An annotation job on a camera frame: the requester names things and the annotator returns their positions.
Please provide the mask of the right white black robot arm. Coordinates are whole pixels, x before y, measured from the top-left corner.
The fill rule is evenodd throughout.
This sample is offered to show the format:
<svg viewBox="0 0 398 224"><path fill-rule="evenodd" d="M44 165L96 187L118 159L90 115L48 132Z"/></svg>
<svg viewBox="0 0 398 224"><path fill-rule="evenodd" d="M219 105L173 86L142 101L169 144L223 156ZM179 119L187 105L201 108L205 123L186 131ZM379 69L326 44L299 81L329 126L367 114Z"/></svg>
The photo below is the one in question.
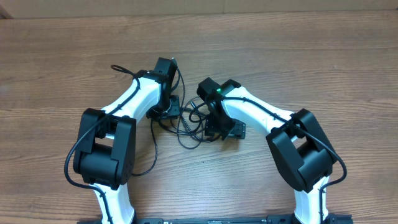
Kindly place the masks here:
<svg viewBox="0 0 398 224"><path fill-rule="evenodd" d="M335 150L310 111L278 109L256 98L240 83L222 85L211 78L197 95L210 111L215 132L228 136L240 121L265 135L277 170L295 194L295 223L331 223L326 187L337 161Z"/></svg>

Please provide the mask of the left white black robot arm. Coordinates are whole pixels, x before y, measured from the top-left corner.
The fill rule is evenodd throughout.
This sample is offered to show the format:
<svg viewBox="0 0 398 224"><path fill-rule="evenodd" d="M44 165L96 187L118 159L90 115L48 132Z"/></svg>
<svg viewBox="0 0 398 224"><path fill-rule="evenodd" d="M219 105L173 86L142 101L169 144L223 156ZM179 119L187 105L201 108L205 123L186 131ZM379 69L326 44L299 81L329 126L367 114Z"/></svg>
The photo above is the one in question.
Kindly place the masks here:
<svg viewBox="0 0 398 224"><path fill-rule="evenodd" d="M137 124L143 117L178 118L179 98L172 92L180 71L174 58L162 57L152 70L111 68L132 75L131 86L110 105L83 112L64 175L70 184L95 193L102 213L98 223L135 223L127 183L134 176Z"/></svg>

